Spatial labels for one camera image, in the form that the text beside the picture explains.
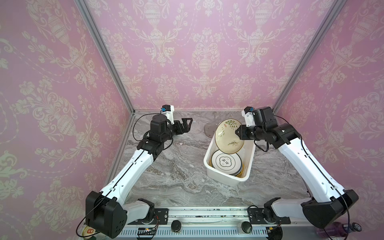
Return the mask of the white plastic bin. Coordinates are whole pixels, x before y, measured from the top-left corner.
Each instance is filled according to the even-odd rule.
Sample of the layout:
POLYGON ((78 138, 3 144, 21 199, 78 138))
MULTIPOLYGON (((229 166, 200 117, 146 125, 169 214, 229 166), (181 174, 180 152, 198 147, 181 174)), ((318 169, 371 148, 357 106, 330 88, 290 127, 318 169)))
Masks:
POLYGON ((247 181, 255 148, 254 142, 244 141, 244 146, 239 152, 225 154, 218 149, 214 135, 204 157, 208 177, 232 187, 247 181))

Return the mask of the cream plate with leaf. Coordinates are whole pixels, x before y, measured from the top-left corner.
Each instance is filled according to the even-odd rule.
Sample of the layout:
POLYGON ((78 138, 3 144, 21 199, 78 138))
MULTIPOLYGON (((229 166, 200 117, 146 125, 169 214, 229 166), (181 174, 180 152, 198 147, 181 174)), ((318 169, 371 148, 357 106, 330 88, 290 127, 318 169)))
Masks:
POLYGON ((241 122, 235 119, 222 121, 215 132, 215 143, 220 151, 225 154, 235 154, 244 146, 244 140, 236 135, 236 130, 241 122))

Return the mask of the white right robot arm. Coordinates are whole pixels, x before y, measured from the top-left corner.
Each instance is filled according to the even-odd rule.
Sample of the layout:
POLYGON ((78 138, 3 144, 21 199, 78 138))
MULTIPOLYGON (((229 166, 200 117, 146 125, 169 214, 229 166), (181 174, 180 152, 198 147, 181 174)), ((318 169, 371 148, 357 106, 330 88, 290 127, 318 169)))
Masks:
POLYGON ((319 229, 348 214, 359 200, 354 190, 346 190, 313 156, 302 135, 289 123, 278 124, 278 116, 270 107, 242 111, 245 124, 236 135, 245 141, 265 141, 283 154, 300 174, 310 191, 310 198, 285 200, 274 198, 264 204, 264 219, 271 224, 281 218, 308 220, 319 229))

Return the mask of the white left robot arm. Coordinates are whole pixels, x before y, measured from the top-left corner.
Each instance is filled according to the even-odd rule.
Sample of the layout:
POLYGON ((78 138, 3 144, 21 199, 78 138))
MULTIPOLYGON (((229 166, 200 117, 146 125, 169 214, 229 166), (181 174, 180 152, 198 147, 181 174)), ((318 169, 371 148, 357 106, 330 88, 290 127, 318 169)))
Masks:
POLYGON ((126 224, 150 223, 155 217, 154 203, 142 198, 131 204, 125 201, 140 176, 166 150, 165 143, 173 141, 176 135, 188 133, 192 123, 193 118, 174 120, 172 112, 154 114, 150 129, 128 163, 99 192, 92 191, 86 197, 85 225, 114 239, 126 224))

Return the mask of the clear glass plate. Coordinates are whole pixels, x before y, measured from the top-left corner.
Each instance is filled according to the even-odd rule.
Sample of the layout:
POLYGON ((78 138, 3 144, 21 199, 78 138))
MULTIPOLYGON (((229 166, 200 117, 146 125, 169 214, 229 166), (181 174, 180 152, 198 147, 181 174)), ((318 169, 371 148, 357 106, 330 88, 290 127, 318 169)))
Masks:
POLYGON ((210 122, 205 124, 204 126, 204 133, 208 138, 213 138, 215 135, 215 132, 217 130, 218 124, 214 122, 210 122))

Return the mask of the purple drink bottle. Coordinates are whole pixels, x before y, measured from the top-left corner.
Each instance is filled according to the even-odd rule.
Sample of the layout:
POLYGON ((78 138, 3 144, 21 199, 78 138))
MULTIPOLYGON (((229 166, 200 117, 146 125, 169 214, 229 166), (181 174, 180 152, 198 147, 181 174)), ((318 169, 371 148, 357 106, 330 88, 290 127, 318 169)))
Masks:
POLYGON ((319 229, 318 235, 323 238, 329 237, 346 237, 347 234, 353 232, 361 232, 363 227, 358 223, 343 224, 341 222, 333 222, 328 225, 325 229, 319 229))

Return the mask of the green drink can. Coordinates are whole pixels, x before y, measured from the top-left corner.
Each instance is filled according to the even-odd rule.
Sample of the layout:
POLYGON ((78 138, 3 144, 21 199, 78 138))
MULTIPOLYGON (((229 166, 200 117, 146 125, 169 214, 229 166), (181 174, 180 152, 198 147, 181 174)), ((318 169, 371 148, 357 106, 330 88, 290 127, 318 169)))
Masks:
POLYGON ((89 227, 89 226, 85 226, 83 228, 83 231, 82 231, 82 236, 84 239, 89 239, 91 238, 94 234, 96 233, 96 230, 89 227))

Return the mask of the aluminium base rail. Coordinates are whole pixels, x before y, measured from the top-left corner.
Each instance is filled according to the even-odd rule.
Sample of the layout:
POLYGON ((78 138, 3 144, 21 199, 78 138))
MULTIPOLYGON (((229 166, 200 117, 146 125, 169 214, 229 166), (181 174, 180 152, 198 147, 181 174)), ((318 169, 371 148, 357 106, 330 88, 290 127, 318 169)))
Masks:
POLYGON ((115 230, 116 240, 319 240, 308 221, 267 223, 261 207, 163 207, 149 223, 136 220, 115 230))

